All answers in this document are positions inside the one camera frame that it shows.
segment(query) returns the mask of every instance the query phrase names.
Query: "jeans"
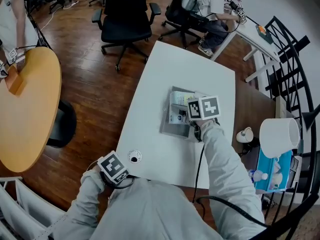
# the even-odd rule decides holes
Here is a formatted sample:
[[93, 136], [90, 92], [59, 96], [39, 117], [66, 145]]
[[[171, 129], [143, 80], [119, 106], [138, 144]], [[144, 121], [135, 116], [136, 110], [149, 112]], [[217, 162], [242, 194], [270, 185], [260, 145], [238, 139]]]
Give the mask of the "jeans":
[[221, 20], [210, 20], [204, 28], [208, 33], [205, 35], [201, 46], [214, 52], [214, 49], [221, 45], [228, 36], [228, 26]]

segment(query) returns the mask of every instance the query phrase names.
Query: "white desk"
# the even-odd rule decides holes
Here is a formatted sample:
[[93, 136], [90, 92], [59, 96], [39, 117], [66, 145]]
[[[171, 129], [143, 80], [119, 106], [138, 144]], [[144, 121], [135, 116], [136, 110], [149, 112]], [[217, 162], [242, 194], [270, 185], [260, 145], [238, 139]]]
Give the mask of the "white desk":
[[[236, 28], [237, 26], [238, 23], [234, 22], [234, 28]], [[274, 66], [276, 63], [280, 62], [275, 44], [269, 44], [266, 40], [260, 37], [256, 29], [256, 24], [250, 19], [247, 19], [247, 22], [245, 24], [240, 24], [236, 31], [231, 32], [227, 36], [227, 38], [220, 45], [219, 49], [211, 57], [212, 61], [216, 60], [216, 58], [226, 48], [226, 46], [235, 37], [235, 35], [239, 35], [247, 43], [254, 47], [253, 50], [243, 58], [244, 61], [247, 61], [249, 58], [251, 58], [251, 56], [253, 56], [256, 51], [260, 51], [265, 56], [270, 58], [270, 61], [266, 65], [264, 65], [259, 70], [257, 69], [255, 73], [251, 74], [245, 79], [247, 83], [250, 82], [252, 79], [256, 78], [259, 74]]]
[[[235, 73], [195, 53], [157, 41], [135, 91], [116, 152], [131, 175], [194, 187], [203, 143], [160, 133], [172, 86], [218, 95], [222, 113], [218, 120], [232, 143]], [[129, 161], [131, 150], [141, 152], [140, 163]], [[203, 158], [198, 187], [209, 188], [208, 165]]]

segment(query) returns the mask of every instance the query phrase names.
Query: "white bottle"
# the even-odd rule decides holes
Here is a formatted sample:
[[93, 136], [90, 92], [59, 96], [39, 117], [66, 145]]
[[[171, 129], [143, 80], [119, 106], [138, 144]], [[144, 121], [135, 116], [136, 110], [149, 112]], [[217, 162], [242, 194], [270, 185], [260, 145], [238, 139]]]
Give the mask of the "white bottle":
[[248, 173], [253, 183], [268, 179], [268, 173], [263, 173], [260, 170], [248, 170]]

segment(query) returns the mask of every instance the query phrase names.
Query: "lamp shade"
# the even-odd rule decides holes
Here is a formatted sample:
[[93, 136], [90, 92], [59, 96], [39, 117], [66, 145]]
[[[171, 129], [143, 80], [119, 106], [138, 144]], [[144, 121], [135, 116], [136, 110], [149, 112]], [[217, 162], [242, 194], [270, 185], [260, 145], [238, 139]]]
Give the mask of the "lamp shade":
[[311, 111], [311, 112], [304, 112], [302, 113], [302, 117], [304, 120], [304, 125], [306, 130], [308, 131], [310, 129], [310, 127], [313, 125], [313, 123], [316, 120], [317, 115], [320, 112], [320, 104], [315, 108], [315, 110]]

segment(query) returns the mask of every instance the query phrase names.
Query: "cable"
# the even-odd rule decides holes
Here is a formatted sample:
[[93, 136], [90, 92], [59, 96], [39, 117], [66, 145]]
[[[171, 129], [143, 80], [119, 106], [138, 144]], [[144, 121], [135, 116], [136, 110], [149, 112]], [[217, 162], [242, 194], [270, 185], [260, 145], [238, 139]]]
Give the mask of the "cable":
[[90, 165], [88, 166], [88, 168], [85, 170], [86, 172], [89, 170], [89, 168], [94, 164], [94, 163], [96, 163], [96, 162], [98, 162], [98, 160], [95, 160], [95, 161], [93, 161], [92, 163], [90, 163]]
[[68, 10], [68, 9], [70, 9], [71, 7], [74, 7], [77, 3], [79, 3], [79, 1], [75, 1], [75, 2], [72, 3], [68, 8], [65, 8], [65, 7], [63, 6], [63, 9], [64, 9], [64, 10]]
[[42, 30], [50, 23], [50, 21], [52, 21], [52, 19], [54, 18], [55, 12], [58, 11], [60, 8], [62, 8], [62, 6], [60, 6], [58, 9], [56, 9], [56, 10], [52, 13], [51, 19], [48, 21], [47, 24], [45, 24], [45, 26], [44, 26], [43, 28], [40, 29], [40, 31], [42, 31]]
[[194, 194], [193, 194], [193, 200], [192, 203], [195, 203], [196, 200], [196, 194], [197, 194], [197, 186], [198, 186], [198, 177], [199, 177], [199, 172], [200, 172], [200, 165], [202, 161], [202, 156], [204, 155], [204, 150], [205, 150], [205, 145], [203, 145], [201, 155], [200, 155], [200, 160], [199, 160], [199, 165], [198, 165], [198, 170], [196, 172], [196, 177], [195, 177], [195, 188], [194, 188]]
[[16, 49], [16, 50], [19, 50], [19, 49], [29, 48], [29, 47], [37, 47], [37, 45], [21, 46], [21, 47], [15, 48], [15, 49]]
[[215, 200], [218, 201], [220, 203], [223, 203], [226, 206], [229, 206], [230, 208], [234, 209], [235, 211], [237, 211], [239, 214], [241, 214], [243, 217], [245, 217], [247, 220], [256, 223], [262, 227], [265, 228], [269, 228], [270, 226], [267, 224], [262, 223], [261, 221], [257, 220], [256, 218], [252, 217], [249, 213], [247, 213], [246, 211], [244, 211], [243, 209], [241, 209], [240, 207], [236, 206], [235, 204], [228, 202], [222, 198], [213, 196], [213, 195], [204, 195], [204, 196], [200, 196], [199, 198], [197, 198], [196, 202], [198, 204], [200, 204], [203, 208], [203, 215], [202, 215], [202, 219], [204, 219], [205, 214], [206, 214], [206, 209], [205, 206], [203, 205], [203, 203], [201, 202], [201, 199], [211, 199], [211, 200]]

